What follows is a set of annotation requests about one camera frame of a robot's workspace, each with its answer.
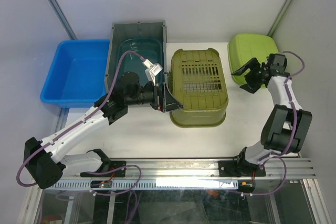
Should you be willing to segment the lime green plastic basin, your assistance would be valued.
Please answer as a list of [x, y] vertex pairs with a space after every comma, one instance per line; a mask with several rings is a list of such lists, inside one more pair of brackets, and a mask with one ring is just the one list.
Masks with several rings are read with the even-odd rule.
[[228, 43], [230, 71], [234, 72], [245, 65], [251, 58], [259, 63], [267, 61], [270, 54], [278, 53], [275, 41], [260, 34], [237, 34]]

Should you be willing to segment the olive green slotted basket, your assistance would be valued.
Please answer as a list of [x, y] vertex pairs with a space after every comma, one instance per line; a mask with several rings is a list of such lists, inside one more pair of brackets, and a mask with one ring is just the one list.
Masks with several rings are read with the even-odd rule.
[[183, 105], [170, 113], [179, 127], [216, 127], [226, 117], [228, 93], [217, 50], [177, 50], [171, 59], [169, 90]]

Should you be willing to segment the teal transparent tub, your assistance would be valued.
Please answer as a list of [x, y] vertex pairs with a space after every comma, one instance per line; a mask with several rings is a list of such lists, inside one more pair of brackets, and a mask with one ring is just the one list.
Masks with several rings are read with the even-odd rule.
[[[152, 63], [159, 63], [164, 68], [164, 57], [162, 42], [155, 38], [133, 38], [123, 41], [117, 50], [117, 63], [125, 51], [135, 51], [145, 59], [150, 60]], [[139, 57], [134, 54], [127, 54], [121, 64], [118, 78], [123, 73], [134, 72], [139, 76], [141, 86], [145, 86], [149, 82], [146, 74], [146, 67], [142, 64]]]

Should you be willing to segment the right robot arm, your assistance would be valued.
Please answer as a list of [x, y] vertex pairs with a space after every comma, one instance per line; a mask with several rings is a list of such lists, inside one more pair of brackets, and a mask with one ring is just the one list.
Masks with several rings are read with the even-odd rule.
[[312, 113], [298, 103], [292, 89], [294, 75], [286, 71], [286, 52], [270, 54], [266, 62], [251, 58], [232, 72], [243, 75], [246, 83], [241, 89], [254, 94], [262, 86], [270, 92], [274, 108], [260, 135], [260, 140], [240, 153], [224, 166], [224, 171], [236, 177], [249, 176], [262, 170], [266, 162], [288, 153], [298, 153], [306, 139]]

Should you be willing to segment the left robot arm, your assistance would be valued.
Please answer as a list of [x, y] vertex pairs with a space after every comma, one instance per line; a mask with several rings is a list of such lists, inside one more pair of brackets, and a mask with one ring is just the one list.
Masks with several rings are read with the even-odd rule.
[[163, 113], [183, 108], [165, 82], [154, 84], [149, 81], [141, 86], [135, 72], [125, 72], [116, 80], [112, 92], [96, 101], [80, 119], [40, 141], [34, 137], [27, 140], [24, 166], [35, 184], [41, 189], [47, 189], [64, 175], [102, 177], [121, 169], [101, 149], [76, 155], [68, 153], [90, 133], [125, 116], [130, 105], [144, 104]]

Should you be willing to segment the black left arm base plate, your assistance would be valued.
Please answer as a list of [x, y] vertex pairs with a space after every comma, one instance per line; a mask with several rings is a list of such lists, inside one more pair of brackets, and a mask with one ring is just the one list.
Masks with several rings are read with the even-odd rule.
[[[126, 161], [111, 160], [109, 164], [102, 164], [102, 166], [98, 168], [96, 173], [107, 172], [107, 171], [119, 168], [121, 166], [125, 166], [126, 164], [127, 164]], [[87, 172], [82, 172], [80, 173], [80, 177], [111, 177], [112, 175], [114, 175], [114, 178], [123, 178], [125, 177], [125, 171], [126, 171], [126, 168], [118, 170], [114, 173], [108, 173], [104, 175], [93, 175]]]

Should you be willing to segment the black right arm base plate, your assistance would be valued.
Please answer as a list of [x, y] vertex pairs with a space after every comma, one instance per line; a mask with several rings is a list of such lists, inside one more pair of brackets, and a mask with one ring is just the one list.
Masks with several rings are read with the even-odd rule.
[[219, 161], [218, 170], [220, 177], [265, 177], [266, 172], [258, 165], [250, 164], [246, 161], [236, 160]]

